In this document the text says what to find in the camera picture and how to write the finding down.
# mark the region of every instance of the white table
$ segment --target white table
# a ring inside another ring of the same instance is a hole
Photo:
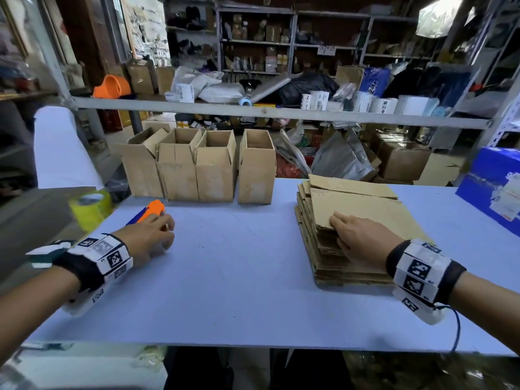
[[[420,321],[389,287],[318,288],[294,214],[298,180],[271,205],[166,203],[168,254],[133,269],[81,318],[58,311],[30,341],[447,352],[456,321]],[[423,229],[476,275],[520,291],[520,238],[454,188],[392,185]],[[131,197],[100,226],[124,226],[150,199]],[[514,355],[461,317],[459,352]]]

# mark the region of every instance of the sign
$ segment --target sign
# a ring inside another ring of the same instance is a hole
[[[324,56],[335,56],[336,55],[336,46],[320,45],[320,46],[318,46],[318,54],[322,54]]]

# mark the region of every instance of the orange bucket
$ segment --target orange bucket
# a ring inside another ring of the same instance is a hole
[[[125,78],[117,75],[105,75],[101,86],[94,88],[93,97],[115,99],[131,93],[130,84]]]

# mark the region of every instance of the hand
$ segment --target hand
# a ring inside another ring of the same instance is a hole
[[[134,266],[138,267],[150,261],[150,251],[161,243],[168,250],[173,243],[175,222],[170,215],[150,215],[142,222],[134,223],[113,232],[123,241],[130,256],[134,258]]]
[[[334,212],[330,224],[336,229],[337,243],[352,262],[386,272],[386,258],[404,241],[384,225],[370,219]]]

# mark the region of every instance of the yellow tape roll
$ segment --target yellow tape roll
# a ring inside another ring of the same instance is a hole
[[[114,210],[110,194],[105,189],[71,199],[69,206],[85,232],[98,228]]]

